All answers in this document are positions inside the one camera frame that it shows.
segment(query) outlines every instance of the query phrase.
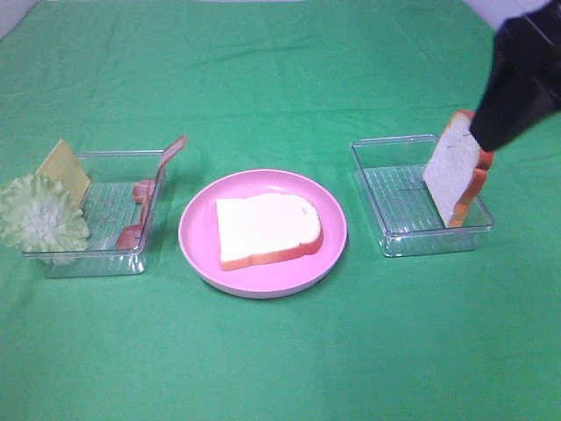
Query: plastic tray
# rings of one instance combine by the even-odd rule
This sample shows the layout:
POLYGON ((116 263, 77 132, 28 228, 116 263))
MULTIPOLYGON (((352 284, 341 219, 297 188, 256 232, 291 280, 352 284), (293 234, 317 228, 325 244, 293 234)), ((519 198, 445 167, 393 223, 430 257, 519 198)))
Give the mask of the plastic tray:
POLYGON ((116 243, 123 228, 139 223, 141 205, 132 200, 132 187, 135 182, 154 178, 162 153, 162 150, 78 153, 76 156, 92 181, 82 201, 90 230, 88 249, 24 253, 24 257, 42 260, 46 277, 143 273, 148 265, 148 240, 166 179, 165 170, 155 181, 138 246, 119 250, 116 243), (65 264, 54 263, 53 259, 65 264))
POLYGON ((479 197, 464 226, 444 226, 423 181, 436 144, 436 136, 425 134, 363 139, 351 145, 357 184, 386 256, 473 250, 493 228, 493 218, 479 197))

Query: slice of bread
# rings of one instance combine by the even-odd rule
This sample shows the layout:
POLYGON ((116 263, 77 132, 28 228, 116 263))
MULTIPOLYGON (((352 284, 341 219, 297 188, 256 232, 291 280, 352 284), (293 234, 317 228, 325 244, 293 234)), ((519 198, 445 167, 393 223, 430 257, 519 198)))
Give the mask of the slice of bread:
POLYGON ((454 113, 423 172, 446 227, 463 225, 493 163, 493 153, 481 149, 470 133, 472 118, 472 111, 454 113))
POLYGON ((222 270, 296 259, 323 242, 316 208, 298 195, 217 199, 217 219, 222 270))

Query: green cloth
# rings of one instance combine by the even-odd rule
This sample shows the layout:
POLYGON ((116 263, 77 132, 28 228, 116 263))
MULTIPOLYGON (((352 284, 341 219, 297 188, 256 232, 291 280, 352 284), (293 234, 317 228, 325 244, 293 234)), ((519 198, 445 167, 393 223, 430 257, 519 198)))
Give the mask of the green cloth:
POLYGON ((496 154, 477 251, 384 257, 352 176, 351 142, 475 108, 492 37, 459 0, 36 6, 0 41, 0 184, 59 138, 189 141, 144 274, 46 279, 0 246, 0 419, 560 419, 559 116, 496 154), (316 286, 249 300, 184 259, 188 201, 249 168, 341 203, 347 247, 316 286))

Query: yellow cheese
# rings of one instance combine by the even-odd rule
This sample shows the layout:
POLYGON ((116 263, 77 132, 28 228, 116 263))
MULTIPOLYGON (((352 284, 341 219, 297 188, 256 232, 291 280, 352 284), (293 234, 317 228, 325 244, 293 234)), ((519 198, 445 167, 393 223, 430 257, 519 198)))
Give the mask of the yellow cheese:
POLYGON ((51 180, 62 181, 64 188, 70 193, 70 197, 78 206, 86 195, 91 180, 84 172, 82 164, 63 139, 53 148, 45 158, 38 173, 46 175, 51 180))

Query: lettuce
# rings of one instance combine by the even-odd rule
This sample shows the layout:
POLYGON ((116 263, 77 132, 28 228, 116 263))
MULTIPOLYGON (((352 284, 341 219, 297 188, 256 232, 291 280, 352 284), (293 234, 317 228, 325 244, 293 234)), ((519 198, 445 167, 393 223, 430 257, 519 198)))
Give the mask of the lettuce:
POLYGON ((62 182, 36 173, 0 189, 0 238, 6 246, 26 253, 82 251, 88 237, 82 210, 62 182))

